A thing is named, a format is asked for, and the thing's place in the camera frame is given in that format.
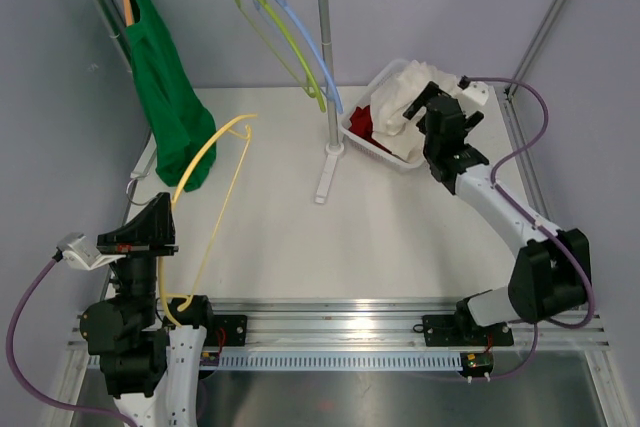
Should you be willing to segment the lime green hanger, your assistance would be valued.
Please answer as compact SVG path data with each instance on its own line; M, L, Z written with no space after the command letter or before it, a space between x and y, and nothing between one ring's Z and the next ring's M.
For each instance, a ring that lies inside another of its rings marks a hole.
M318 76L311 67L311 62L303 53L296 37L276 12L276 9L268 0L233 1L239 12L284 69L309 98L316 100L319 110L325 113L327 109L326 102L332 99L329 94L328 81L325 81L324 85L319 82ZM311 38L306 26L297 17L297 14L289 8L287 1L272 1L294 24L297 32L305 40L318 66L324 67L324 60L317 44Z

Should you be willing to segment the orange hanger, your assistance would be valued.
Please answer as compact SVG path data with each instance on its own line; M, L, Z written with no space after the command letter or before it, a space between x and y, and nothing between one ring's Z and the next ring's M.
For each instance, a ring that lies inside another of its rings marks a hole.
M122 1L123 1L125 25L129 27L135 23L131 0L122 0Z

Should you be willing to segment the red t shirt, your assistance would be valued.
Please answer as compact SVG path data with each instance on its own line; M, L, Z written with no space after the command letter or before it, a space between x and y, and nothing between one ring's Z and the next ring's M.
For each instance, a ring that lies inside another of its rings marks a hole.
M369 105L366 105L365 107L356 107L350 116L350 123L349 131L351 133L371 145L374 145L376 148L381 149L383 152L390 154L390 151L377 142L372 136L373 121Z

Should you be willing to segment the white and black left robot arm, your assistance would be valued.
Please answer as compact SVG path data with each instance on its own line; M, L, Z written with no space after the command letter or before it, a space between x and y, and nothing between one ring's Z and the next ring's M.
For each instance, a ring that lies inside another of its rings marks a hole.
M131 221L97 238L97 250L112 256L112 298L90 305L80 333L99 359L107 392L135 426L194 426L204 344L216 321L207 297L197 296L185 312L165 309L178 325L156 328L160 260L177 253L171 196L156 195Z

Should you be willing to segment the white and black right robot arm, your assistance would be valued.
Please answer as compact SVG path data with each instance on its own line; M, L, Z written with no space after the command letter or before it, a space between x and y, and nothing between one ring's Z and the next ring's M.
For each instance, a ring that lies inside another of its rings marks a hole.
M499 167L466 138L484 118L466 114L461 100L429 82L405 109L424 134L423 156L432 177L472 207L515 258L506 286L457 302L451 314L428 314L422 332L429 347L511 346L510 324L556 324L557 315L586 306L578 327L594 316L589 241L577 228L563 230L524 205L498 180Z

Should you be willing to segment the green t shirt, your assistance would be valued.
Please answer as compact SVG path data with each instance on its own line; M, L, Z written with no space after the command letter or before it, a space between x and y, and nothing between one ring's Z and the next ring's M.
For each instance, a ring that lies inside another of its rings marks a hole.
M129 0L126 27L134 85L157 146L156 173L176 187L190 162L217 132L184 71L179 53L152 0Z

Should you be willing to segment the light blue plastic hanger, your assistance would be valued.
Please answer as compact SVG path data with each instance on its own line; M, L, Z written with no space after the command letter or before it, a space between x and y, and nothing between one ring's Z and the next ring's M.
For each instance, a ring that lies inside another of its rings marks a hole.
M277 37L281 43L288 47L288 49L297 58L302 70L304 71L304 79L301 79L294 71L293 68L284 60L281 53L267 38L266 34L260 27L254 26L255 32L259 35L262 41L267 45L268 49L276 56L281 65L290 74L290 76L298 83L298 86L305 92L309 98L315 98L318 102L319 109L322 112L326 111L326 102L332 101L335 104L335 108L338 114L344 113L342 98L338 92L334 77L329 73L328 65L323 59L320 53L319 47L312 39L309 30L306 25L300 20L296 12L289 6L287 0L273 0L280 9L287 15L289 20L296 27L299 34L306 42L309 50L313 54L322 74L325 76L325 86L321 87L317 77L314 74L313 69L309 66L309 62L305 55L301 52L300 47L297 44L295 37L289 32L288 28L283 24L278 24L280 17L271 8L271 5L267 0L252 0L254 10L269 26L269 28L277 34Z

